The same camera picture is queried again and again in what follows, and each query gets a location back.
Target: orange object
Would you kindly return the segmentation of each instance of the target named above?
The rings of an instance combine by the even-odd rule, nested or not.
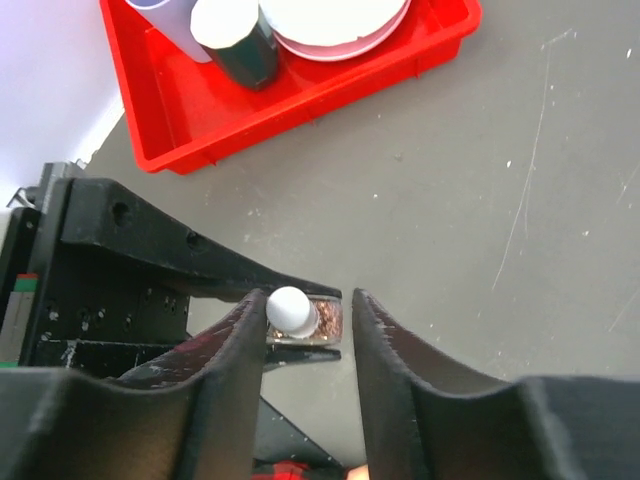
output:
[[[252,92],[193,62],[122,0],[100,5],[138,166],[179,174],[452,60],[482,17],[478,0],[413,0],[370,52],[320,63],[280,49],[278,78]]]

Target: white lid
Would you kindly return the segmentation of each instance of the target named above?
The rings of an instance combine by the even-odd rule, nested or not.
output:
[[[232,47],[251,33],[259,8],[258,0],[198,0],[191,11],[191,33],[205,47]]]
[[[295,338],[310,336],[318,324],[316,308],[295,287],[282,287],[271,294],[267,318],[275,328]]]
[[[384,26],[405,0],[260,0],[280,35],[294,42],[332,47],[355,42]]]

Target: gray table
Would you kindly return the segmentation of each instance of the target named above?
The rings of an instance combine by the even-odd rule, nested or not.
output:
[[[120,125],[89,172],[273,268],[344,289],[347,302],[370,289],[406,327],[490,374],[637,373],[640,8],[484,8],[454,63],[218,167],[144,174]],[[192,330],[226,308],[195,303]],[[358,463],[347,332],[340,364],[282,369],[263,390]]]

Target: green strip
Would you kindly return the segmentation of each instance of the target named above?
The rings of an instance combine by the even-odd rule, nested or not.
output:
[[[18,278],[16,285],[13,287],[14,292],[35,292],[36,285],[38,285],[37,278]]]

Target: stack of plates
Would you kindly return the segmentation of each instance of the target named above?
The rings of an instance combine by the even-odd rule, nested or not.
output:
[[[404,19],[411,0],[260,0],[284,48],[336,62],[368,52]]]

